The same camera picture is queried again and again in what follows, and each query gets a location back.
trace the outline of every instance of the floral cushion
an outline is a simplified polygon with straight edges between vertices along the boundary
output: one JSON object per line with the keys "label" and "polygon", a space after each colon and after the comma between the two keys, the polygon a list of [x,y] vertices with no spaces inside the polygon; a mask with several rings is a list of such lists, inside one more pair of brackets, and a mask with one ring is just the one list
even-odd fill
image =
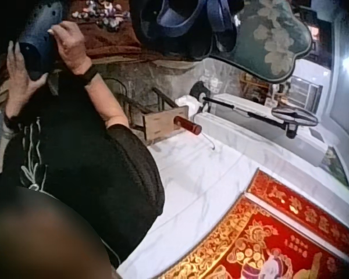
{"label": "floral cushion", "polygon": [[212,57],[268,82],[281,83],[292,75],[295,60],[311,50],[311,33],[286,0],[244,4],[238,15],[241,24],[235,49]]}

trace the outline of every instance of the black wristband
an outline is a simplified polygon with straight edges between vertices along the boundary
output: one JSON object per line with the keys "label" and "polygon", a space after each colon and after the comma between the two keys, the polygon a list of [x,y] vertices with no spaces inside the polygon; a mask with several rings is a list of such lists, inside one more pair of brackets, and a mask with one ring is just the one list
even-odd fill
{"label": "black wristband", "polygon": [[87,86],[96,74],[98,74],[98,71],[96,67],[92,65],[84,74],[78,74],[76,77],[83,86]]}

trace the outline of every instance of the black watch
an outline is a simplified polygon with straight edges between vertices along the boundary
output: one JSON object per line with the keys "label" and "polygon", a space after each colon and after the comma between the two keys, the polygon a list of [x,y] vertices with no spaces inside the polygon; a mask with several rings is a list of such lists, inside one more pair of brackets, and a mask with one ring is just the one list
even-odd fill
{"label": "black watch", "polygon": [[6,113],[4,113],[4,124],[8,129],[12,130],[14,133],[18,133],[20,131],[20,120],[18,116],[8,118]]}
{"label": "black watch", "polygon": [[97,68],[92,65],[84,74],[78,74],[76,77],[83,86],[87,86],[96,74],[98,74]]}

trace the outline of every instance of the red cloth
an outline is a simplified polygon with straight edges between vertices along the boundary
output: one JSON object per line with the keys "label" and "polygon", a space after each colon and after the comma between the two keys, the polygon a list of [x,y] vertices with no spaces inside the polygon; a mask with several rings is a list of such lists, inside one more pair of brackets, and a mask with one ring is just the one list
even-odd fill
{"label": "red cloth", "polygon": [[247,191],[349,255],[349,229],[289,187],[259,170]]}
{"label": "red cloth", "polygon": [[342,265],[242,196],[208,237],[162,278],[327,279]]}
{"label": "red cloth", "polygon": [[[113,4],[120,4],[123,11],[129,11],[129,0],[115,0]],[[71,17],[73,12],[81,12],[86,7],[85,0],[74,0],[70,6],[69,20],[74,20]],[[105,28],[99,28],[93,22],[79,24],[79,27],[86,38],[87,54],[93,59],[122,55],[124,57],[144,60],[178,60],[173,57],[166,58],[159,53],[142,48],[136,38],[130,20],[123,22],[120,25],[119,31],[115,33],[107,32]]]}

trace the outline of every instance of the wooden block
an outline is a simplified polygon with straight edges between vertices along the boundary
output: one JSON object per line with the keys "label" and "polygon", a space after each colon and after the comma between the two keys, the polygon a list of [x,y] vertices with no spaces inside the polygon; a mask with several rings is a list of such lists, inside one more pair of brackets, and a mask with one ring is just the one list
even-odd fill
{"label": "wooden block", "polygon": [[173,123],[173,119],[177,115],[187,119],[188,106],[144,115],[145,140],[153,141],[157,138],[164,138],[171,132],[181,129]]}

